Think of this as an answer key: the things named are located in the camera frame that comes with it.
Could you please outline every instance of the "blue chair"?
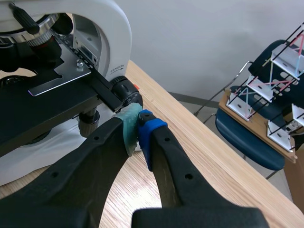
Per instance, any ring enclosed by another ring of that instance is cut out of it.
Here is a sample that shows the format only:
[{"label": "blue chair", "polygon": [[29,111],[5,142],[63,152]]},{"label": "blue chair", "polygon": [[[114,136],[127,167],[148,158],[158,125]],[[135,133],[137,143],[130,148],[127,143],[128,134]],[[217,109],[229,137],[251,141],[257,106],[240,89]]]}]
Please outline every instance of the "blue chair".
[{"label": "blue chair", "polygon": [[216,128],[230,144],[257,164],[274,170],[266,179],[269,179],[276,172],[284,168],[284,156],[271,148],[267,143],[260,140],[223,110],[218,109],[215,116]]}]

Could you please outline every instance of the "pink string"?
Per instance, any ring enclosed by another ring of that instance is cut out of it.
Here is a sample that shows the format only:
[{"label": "pink string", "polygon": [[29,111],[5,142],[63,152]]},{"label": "pink string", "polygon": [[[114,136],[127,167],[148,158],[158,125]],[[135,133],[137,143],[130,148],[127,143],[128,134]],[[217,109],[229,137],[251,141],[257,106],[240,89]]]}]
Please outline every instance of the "pink string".
[{"label": "pink string", "polygon": [[271,84],[279,84],[279,83],[286,83],[286,82],[290,82],[290,81],[289,80],[284,80],[284,81],[278,81],[278,82],[266,82],[266,83],[252,85],[252,86],[271,85]]},{"label": "pink string", "polygon": [[287,83],[285,86],[283,86],[281,89],[280,89],[280,92],[283,91],[287,86],[289,86],[290,84],[292,83],[292,81],[290,81],[289,83]]},{"label": "pink string", "polygon": [[303,34],[301,34],[301,35],[299,35],[298,37],[297,37],[297,39],[295,39],[289,46],[292,46],[300,37],[302,37],[302,40],[301,40],[301,43],[300,43],[300,47],[299,47],[299,56],[301,55],[301,53],[302,53],[302,48],[303,48],[303,43],[304,43],[304,35]]}]

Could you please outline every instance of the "wooden base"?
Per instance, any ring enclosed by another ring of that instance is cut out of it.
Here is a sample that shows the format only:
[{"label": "wooden base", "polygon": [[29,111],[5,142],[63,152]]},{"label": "wooden base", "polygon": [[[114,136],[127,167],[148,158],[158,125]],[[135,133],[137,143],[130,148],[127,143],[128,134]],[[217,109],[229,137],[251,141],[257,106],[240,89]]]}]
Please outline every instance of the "wooden base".
[{"label": "wooden base", "polygon": [[296,154],[296,164],[287,162],[284,172],[294,204],[304,213],[304,150],[299,149]]},{"label": "wooden base", "polygon": [[[231,92],[229,90],[225,91],[225,94],[219,103],[219,108],[222,109],[228,115],[230,115],[233,119],[238,121],[241,125],[243,125],[245,128],[247,128],[249,131],[251,131],[257,137],[259,137],[261,140],[266,142],[269,146],[271,146],[276,151],[278,151],[280,154],[285,156],[289,161],[291,161],[292,163],[295,163],[297,156],[295,155],[294,149],[293,149],[293,152],[288,152],[283,147],[276,144],[274,141],[272,141],[271,139],[269,139],[267,137],[267,119],[262,117],[259,113],[256,113],[251,117],[251,119],[249,121],[246,121],[226,106],[230,93]],[[294,144],[295,140],[293,139],[293,137],[291,137],[290,143],[291,143],[292,147],[295,145]]]}]

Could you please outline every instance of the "white plastic piece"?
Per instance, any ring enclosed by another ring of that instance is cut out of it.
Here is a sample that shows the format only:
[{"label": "white plastic piece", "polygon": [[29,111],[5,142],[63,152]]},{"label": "white plastic piece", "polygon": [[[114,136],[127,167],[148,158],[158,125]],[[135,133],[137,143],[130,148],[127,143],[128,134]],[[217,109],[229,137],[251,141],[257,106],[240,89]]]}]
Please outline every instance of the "white plastic piece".
[{"label": "white plastic piece", "polygon": [[296,120],[301,126],[304,126],[304,109],[297,107],[296,105],[291,105],[292,112],[293,112],[293,119]]},{"label": "white plastic piece", "polygon": [[0,158],[0,186],[57,162],[84,140],[77,119],[54,127],[40,142],[21,146]]},{"label": "white plastic piece", "polygon": [[226,106],[241,116],[244,120],[248,121],[248,117],[250,116],[252,107],[246,104],[241,98],[236,97],[233,93],[231,93],[230,98],[227,101]]},{"label": "white plastic piece", "polygon": [[278,130],[274,134],[270,135],[272,132],[274,132],[279,127],[274,124],[271,121],[268,121],[267,123],[267,137],[273,140],[276,144],[283,147],[288,152],[293,152],[291,150],[291,144],[290,144],[290,135],[283,129]]},{"label": "white plastic piece", "polygon": [[255,77],[253,75],[249,76],[246,83],[247,87],[255,91],[257,94],[259,94],[262,98],[264,98],[268,102],[271,102],[271,99],[273,98],[273,91],[271,87],[269,85],[265,85],[258,78],[252,81],[254,78]]},{"label": "white plastic piece", "polygon": [[[34,19],[38,19],[41,15],[61,12],[82,16],[80,20],[74,20],[74,39],[81,31],[96,31],[90,37],[95,47],[100,44],[98,53],[92,47],[92,53],[98,59],[96,70],[108,81],[125,75],[132,46],[131,28],[126,15],[114,0],[15,0],[14,3]],[[16,20],[7,0],[0,0],[0,23],[3,21],[6,23],[1,24],[0,32],[17,28],[13,26],[16,25]],[[89,40],[80,41],[91,49]]]},{"label": "white plastic piece", "polygon": [[285,47],[285,44],[281,44],[276,49],[274,49],[271,54],[271,61],[286,73],[290,74],[296,80],[300,80],[299,75],[302,71],[304,71],[304,56],[300,55],[298,72],[296,72],[295,69],[299,59],[297,50],[293,50],[292,48],[287,47],[278,57],[276,57]]}]

